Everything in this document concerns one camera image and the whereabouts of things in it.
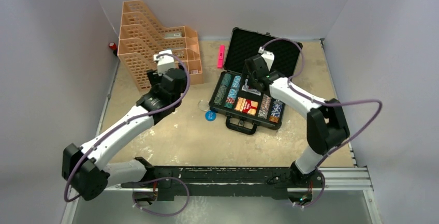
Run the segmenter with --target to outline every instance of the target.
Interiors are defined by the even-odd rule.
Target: poker chip
[[[213,103],[216,105],[221,105],[221,102],[223,102],[224,97],[227,93],[227,86],[220,85],[220,88],[218,89],[218,92],[215,95],[215,99],[213,100]]]
[[[233,103],[226,102],[226,103],[224,104],[224,106],[225,106],[226,108],[231,109],[231,108],[233,108]]]
[[[261,107],[259,108],[258,117],[266,119],[270,111],[271,97],[264,94],[262,97]]]
[[[231,80],[232,80],[232,75],[229,73],[226,73],[223,77],[223,80],[221,81],[221,85],[228,87]]]
[[[236,111],[242,112],[242,108],[244,106],[244,100],[245,100],[244,98],[238,97],[238,102],[236,103],[235,106]]]
[[[231,103],[231,106],[229,104],[227,105],[225,104],[224,106],[230,109],[233,108],[233,103],[235,102],[237,96],[238,96],[238,91],[234,88],[231,88],[226,98],[226,103]]]
[[[232,88],[239,89],[240,84],[241,84],[241,76],[235,76],[232,82]]]
[[[279,100],[275,100],[273,103],[273,107],[271,108],[270,121],[271,122],[279,122],[282,112],[282,102]]]

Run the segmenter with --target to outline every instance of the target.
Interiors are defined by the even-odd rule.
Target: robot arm
[[[172,54],[170,50],[159,54]],[[175,68],[171,56],[162,56],[158,62],[158,70],[147,72],[151,82],[151,90],[143,95],[127,114],[113,126],[93,140],[76,147],[67,146],[63,152],[62,176],[68,180],[80,159],[92,149],[74,174],[70,184],[85,199],[97,197],[106,187],[126,182],[138,182],[143,179],[151,166],[143,158],[136,158],[124,163],[110,163],[111,158],[125,147],[132,139],[145,130],[156,125],[164,117],[172,113],[179,105],[170,108],[184,92],[187,85],[186,73]],[[168,106],[168,109],[147,115]]]
[[[315,101],[309,101],[289,88],[294,89],[318,102],[334,103],[336,99],[325,100],[289,82],[288,78],[277,71],[271,71],[274,54],[259,50],[261,55],[246,59],[242,78],[258,91],[280,100],[296,110],[306,119],[306,138],[308,147],[290,167],[291,179],[300,182],[307,179],[318,166],[322,158],[341,145],[349,137],[349,128],[341,107],[326,107]]]

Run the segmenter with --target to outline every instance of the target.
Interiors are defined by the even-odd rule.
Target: white wall
[[[99,0],[119,31],[122,2]],[[238,26],[299,39],[325,37],[347,0],[143,0],[165,26],[189,25],[203,39]]]
[[[384,223],[439,223],[439,0],[348,0],[325,49],[341,100],[384,108],[352,143]],[[346,108],[351,130],[376,106]]]
[[[117,36],[98,0],[0,9],[0,223],[58,223],[62,152],[95,134]]]

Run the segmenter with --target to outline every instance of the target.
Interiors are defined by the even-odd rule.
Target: open case lid
[[[276,37],[269,34],[260,34],[235,27],[227,49],[224,69],[242,73],[244,61],[249,57],[258,55],[259,47],[274,38]],[[286,77],[293,75],[300,54],[299,49],[294,44],[279,40],[269,44],[265,50],[274,54],[271,71],[277,70]]]

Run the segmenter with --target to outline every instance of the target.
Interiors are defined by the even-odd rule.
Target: pink highlighter
[[[224,45],[222,44],[219,46],[219,52],[218,52],[218,64],[216,65],[217,68],[223,67],[223,59],[224,59]]]

